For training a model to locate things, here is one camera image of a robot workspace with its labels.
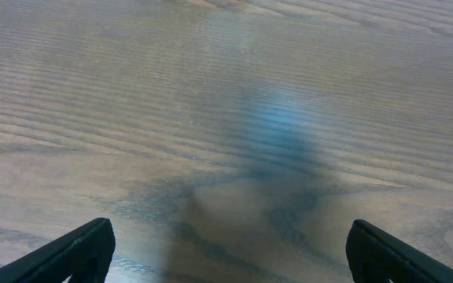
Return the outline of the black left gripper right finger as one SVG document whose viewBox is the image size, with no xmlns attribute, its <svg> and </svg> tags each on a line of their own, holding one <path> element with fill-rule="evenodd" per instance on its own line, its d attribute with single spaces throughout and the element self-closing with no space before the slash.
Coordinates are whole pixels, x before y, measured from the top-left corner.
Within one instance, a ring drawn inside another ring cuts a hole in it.
<svg viewBox="0 0 453 283">
<path fill-rule="evenodd" d="M 453 269 L 371 223 L 353 222 L 345 246 L 355 283 L 453 283 Z"/>
</svg>

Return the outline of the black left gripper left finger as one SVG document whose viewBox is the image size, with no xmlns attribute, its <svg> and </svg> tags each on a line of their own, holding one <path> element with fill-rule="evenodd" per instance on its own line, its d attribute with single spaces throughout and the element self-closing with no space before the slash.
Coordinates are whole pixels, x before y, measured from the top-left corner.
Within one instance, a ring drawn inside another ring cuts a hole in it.
<svg viewBox="0 0 453 283">
<path fill-rule="evenodd" d="M 116 247 L 112 223 L 96 218 L 0 268 L 0 283 L 104 283 Z"/>
</svg>

